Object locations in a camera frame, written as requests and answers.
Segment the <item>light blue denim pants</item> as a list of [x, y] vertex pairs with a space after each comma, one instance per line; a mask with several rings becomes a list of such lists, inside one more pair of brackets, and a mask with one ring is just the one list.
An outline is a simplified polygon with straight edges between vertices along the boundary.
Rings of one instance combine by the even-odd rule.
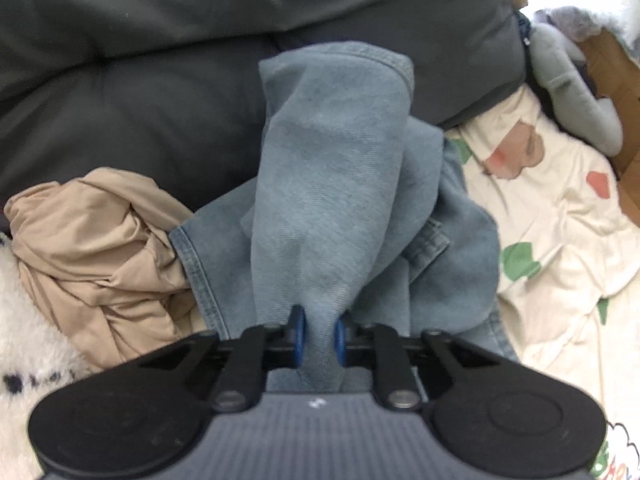
[[466, 192], [454, 144], [411, 115], [411, 61], [334, 42], [268, 58], [259, 75], [257, 176], [169, 235], [206, 325], [233, 339], [303, 307], [303, 364], [267, 379], [281, 392], [367, 388], [368, 372], [337, 362], [344, 313], [513, 358], [497, 304], [496, 222]]

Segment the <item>white fluffy blanket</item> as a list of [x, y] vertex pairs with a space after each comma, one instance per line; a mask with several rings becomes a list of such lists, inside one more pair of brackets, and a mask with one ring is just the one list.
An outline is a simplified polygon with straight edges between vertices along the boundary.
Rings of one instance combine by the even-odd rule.
[[1, 477], [38, 479], [27, 424], [49, 393], [89, 375], [86, 360], [23, 287], [9, 237], [1, 237]]

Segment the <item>beige crumpled garment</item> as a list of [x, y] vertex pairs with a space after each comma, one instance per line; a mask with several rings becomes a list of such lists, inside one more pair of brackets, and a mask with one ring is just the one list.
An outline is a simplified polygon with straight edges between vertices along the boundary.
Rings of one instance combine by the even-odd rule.
[[99, 168], [19, 192], [3, 213], [28, 296], [94, 370], [204, 330], [169, 239], [192, 211], [154, 180]]

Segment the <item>white patterned bed sheet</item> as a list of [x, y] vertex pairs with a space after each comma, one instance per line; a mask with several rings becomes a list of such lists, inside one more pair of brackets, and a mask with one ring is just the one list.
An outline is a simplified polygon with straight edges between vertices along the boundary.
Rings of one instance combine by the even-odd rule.
[[[639, 0], [518, 2], [528, 46], [534, 23], [577, 47], [605, 28], [639, 66]], [[620, 206], [613, 156], [562, 129], [535, 77], [448, 136], [472, 199], [497, 222], [498, 305], [516, 354], [604, 409], [593, 475], [637, 478], [639, 225]]]

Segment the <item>dark grey duvet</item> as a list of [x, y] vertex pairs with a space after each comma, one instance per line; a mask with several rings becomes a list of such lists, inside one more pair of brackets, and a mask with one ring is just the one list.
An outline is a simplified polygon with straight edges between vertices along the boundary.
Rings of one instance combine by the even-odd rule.
[[525, 78], [510, 0], [1, 0], [1, 195], [112, 167], [198, 209], [256, 174], [260, 61], [349, 40], [407, 55], [445, 129]]

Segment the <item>brown cardboard box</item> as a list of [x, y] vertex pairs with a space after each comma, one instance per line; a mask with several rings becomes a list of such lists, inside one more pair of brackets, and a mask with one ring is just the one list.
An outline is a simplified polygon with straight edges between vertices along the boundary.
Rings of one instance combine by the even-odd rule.
[[607, 29], [578, 44], [586, 56], [588, 73], [599, 96], [613, 101], [623, 126], [623, 147], [611, 158], [620, 206], [639, 224], [639, 66]]

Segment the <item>grey plush toy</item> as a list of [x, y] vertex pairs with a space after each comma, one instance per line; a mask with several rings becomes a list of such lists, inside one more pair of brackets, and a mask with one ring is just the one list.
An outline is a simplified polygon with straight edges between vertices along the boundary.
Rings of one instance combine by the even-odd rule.
[[622, 123], [613, 101], [597, 96], [582, 50], [553, 25], [534, 23], [528, 52], [536, 83], [549, 95], [555, 121], [605, 156], [617, 155], [623, 147]]

